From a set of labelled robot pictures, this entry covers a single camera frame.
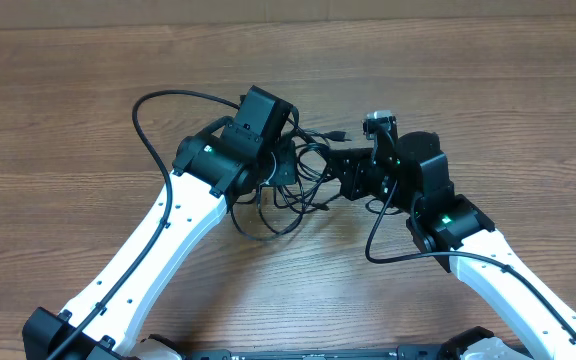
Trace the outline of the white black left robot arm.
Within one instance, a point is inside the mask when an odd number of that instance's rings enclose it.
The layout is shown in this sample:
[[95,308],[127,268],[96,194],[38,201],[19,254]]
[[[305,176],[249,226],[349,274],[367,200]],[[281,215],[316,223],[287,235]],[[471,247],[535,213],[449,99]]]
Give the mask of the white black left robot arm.
[[37,308],[24,324],[29,359],[180,359],[167,340],[139,335],[157,299],[196,244],[232,204],[279,171],[289,102],[253,86],[221,117],[184,139],[171,167],[151,155],[164,186],[152,207],[101,272],[61,311]]

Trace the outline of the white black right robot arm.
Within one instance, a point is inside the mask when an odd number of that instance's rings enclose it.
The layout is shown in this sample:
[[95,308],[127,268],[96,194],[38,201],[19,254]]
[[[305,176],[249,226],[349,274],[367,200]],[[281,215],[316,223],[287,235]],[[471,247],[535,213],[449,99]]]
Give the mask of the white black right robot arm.
[[371,148],[332,150],[330,168],[344,197],[371,195],[408,214],[418,257],[435,258],[479,295],[535,359],[576,359],[576,312],[542,282],[474,203],[456,194],[435,133]]

